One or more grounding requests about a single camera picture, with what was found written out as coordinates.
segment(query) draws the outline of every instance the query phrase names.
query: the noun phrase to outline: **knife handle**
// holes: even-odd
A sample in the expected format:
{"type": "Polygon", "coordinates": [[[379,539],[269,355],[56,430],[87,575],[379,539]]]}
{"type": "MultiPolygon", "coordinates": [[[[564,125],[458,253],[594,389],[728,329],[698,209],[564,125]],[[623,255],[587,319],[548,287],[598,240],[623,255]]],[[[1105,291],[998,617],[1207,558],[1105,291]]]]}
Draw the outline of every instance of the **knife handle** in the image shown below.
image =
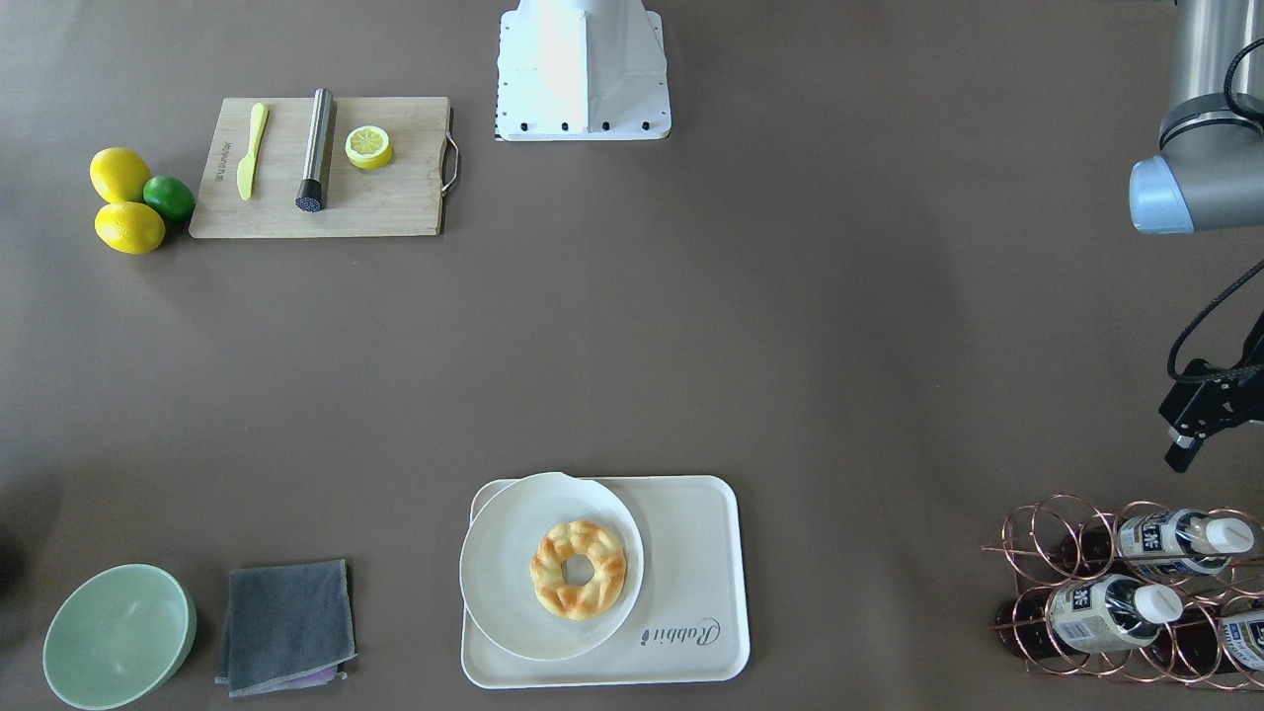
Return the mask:
{"type": "Polygon", "coordinates": [[[248,153],[259,152],[259,140],[263,138],[263,127],[268,123],[268,105],[255,104],[250,108],[250,145],[248,153]]]}

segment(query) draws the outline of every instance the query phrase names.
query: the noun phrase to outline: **mint green bowl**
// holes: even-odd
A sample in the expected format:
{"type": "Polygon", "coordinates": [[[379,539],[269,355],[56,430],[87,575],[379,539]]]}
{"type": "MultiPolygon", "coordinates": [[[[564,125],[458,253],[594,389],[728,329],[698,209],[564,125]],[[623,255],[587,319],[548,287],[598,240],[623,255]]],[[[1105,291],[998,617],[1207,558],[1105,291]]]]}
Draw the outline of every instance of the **mint green bowl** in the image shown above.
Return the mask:
{"type": "Polygon", "coordinates": [[[97,573],[53,617],[44,678],[77,708],[118,708],[185,662],[197,631],[193,601],[171,573],[134,563],[97,573]]]}

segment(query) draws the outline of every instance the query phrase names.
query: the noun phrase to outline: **white bottle cap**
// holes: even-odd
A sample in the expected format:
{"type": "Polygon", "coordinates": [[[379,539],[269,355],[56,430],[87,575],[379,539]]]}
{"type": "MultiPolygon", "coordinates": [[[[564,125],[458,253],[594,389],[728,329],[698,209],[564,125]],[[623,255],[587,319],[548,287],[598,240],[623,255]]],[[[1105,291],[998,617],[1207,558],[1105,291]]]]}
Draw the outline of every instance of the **white bottle cap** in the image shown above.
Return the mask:
{"type": "Polygon", "coordinates": [[[1181,596],[1165,584],[1143,584],[1133,595],[1136,611],[1154,624],[1174,622],[1181,617],[1181,596]]]}
{"type": "Polygon", "coordinates": [[[1213,519],[1206,530],[1216,553],[1246,553],[1255,545],[1255,531],[1239,519],[1213,519]]]}

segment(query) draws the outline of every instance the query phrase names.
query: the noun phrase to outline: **bread hole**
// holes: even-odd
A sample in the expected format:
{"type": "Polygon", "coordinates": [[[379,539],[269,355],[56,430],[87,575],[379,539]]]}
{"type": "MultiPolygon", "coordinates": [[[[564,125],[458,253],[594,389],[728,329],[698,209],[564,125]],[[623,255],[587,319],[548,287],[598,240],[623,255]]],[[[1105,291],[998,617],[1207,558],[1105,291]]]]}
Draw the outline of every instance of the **bread hole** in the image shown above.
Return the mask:
{"type": "Polygon", "coordinates": [[[561,564],[561,577],[566,579],[566,584],[588,584],[593,579],[593,562],[588,555],[571,555],[561,564]]]}

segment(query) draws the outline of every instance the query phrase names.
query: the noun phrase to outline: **knife blade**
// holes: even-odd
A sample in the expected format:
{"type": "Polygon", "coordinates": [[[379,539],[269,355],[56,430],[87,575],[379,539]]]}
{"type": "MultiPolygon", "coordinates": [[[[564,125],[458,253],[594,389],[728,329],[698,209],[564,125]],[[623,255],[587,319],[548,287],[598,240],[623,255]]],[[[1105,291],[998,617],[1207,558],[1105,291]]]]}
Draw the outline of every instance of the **knife blade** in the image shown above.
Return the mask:
{"type": "Polygon", "coordinates": [[[245,157],[238,163],[238,194],[241,200],[249,200],[254,192],[254,164],[259,161],[259,142],[263,139],[263,127],[268,123],[268,105],[255,104],[250,108],[250,144],[245,157]]]}

